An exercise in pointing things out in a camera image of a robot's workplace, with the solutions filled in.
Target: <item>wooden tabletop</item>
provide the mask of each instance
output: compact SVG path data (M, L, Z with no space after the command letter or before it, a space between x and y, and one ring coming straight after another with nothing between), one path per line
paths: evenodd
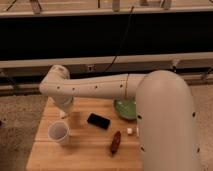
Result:
M87 123L91 112L109 118L108 130ZM60 120L59 109L51 99L45 107L27 171L141 171L139 139L128 136L128 127L136 129L136 121L121 119L112 100L75 98L72 113L65 119L71 129L68 146L62 147L47 137L51 123ZM116 131L121 132L118 152L112 156L109 146Z

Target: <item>black cable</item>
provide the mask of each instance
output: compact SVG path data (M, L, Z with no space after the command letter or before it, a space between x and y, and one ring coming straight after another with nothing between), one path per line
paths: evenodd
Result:
M128 23L127 23L127 26L126 26L126 30L125 30L123 39L121 40L120 46L119 46L119 48L118 48L118 50L117 50L117 52L115 54L115 57L112 60L112 62L106 67L106 69L103 71L103 73L108 71L111 68L111 66L115 63L115 60L117 59L117 57L120 55L121 49L122 49L122 47L123 47L123 45L124 45L124 43L126 41L128 33L129 33L129 28L130 28L130 25L131 25L131 19L132 19L133 10L134 10L134 6L132 6L131 11L129 13L129 18L128 18Z

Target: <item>black panel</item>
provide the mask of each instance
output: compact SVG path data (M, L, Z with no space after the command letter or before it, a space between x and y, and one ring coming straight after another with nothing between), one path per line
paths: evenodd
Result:
M128 15L0 19L1 60L113 56ZM121 55L213 51L213 12L135 14Z

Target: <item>red object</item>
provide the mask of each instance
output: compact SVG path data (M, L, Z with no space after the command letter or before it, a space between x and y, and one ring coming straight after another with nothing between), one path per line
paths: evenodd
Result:
M117 131L112 140L112 144L110 146L110 151L112 154L115 154L118 151L119 145L121 142L121 132Z

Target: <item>speckled floor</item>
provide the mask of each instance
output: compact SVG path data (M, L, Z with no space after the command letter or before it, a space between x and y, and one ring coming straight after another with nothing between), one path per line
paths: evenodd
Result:
M40 123L46 98L0 97L0 170L23 171Z
M213 171L213 85L191 86L197 109L201 160ZM0 170L24 171L46 98L0 97Z

